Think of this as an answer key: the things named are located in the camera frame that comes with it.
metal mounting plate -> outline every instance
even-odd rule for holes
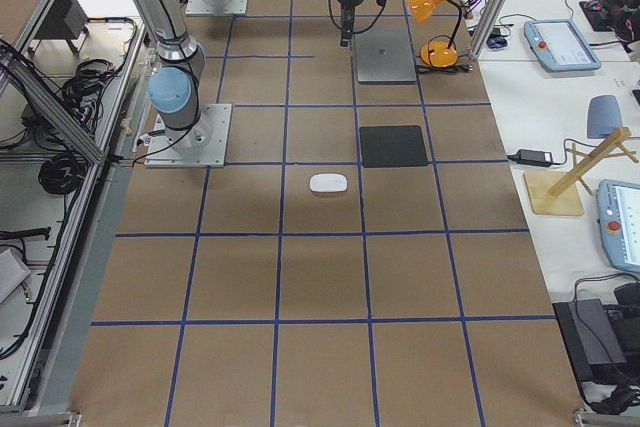
[[[223,9],[207,4],[204,0],[189,0],[186,14],[193,17],[224,17],[227,15],[244,15],[247,13],[249,0],[233,0]]]
[[[213,128],[211,140],[202,148],[176,150],[173,147],[160,152],[169,144],[164,136],[152,137],[149,152],[158,152],[145,159],[147,167],[185,168],[185,167],[224,167],[227,152],[229,126],[231,125],[231,104],[206,104],[202,114]],[[160,116],[153,126],[154,130],[164,129]]]
[[[355,36],[361,84],[415,84],[416,70],[406,27],[375,26]]]

wooden base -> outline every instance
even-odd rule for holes
[[[528,171],[524,173],[524,182],[534,214],[573,217],[584,215],[584,207],[576,184],[571,185],[558,196],[548,194],[551,186],[565,175],[567,175],[566,172]]]

red emergency stop button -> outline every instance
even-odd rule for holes
[[[620,222],[618,222],[617,220],[611,220],[609,222],[607,222],[607,229],[609,230],[609,232],[612,233],[616,233],[620,230],[622,226],[620,225]]]

lamp base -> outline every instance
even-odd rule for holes
[[[584,215],[584,207],[576,184],[572,184],[560,195],[549,195],[549,189],[555,185],[566,172],[543,172],[529,170],[524,173],[531,210],[538,215],[566,215],[580,217]]]
[[[458,52],[448,42],[428,42],[420,49],[420,58],[432,67],[451,67],[458,61]]]

orange desk lamp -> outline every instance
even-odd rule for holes
[[[458,22],[449,37],[449,42],[429,41],[420,48],[422,61],[433,67],[450,67],[458,61],[458,53],[454,48],[453,39],[455,39],[462,22],[462,8],[452,0],[407,0],[411,16],[420,24],[429,20],[438,4],[444,1],[458,9]]]

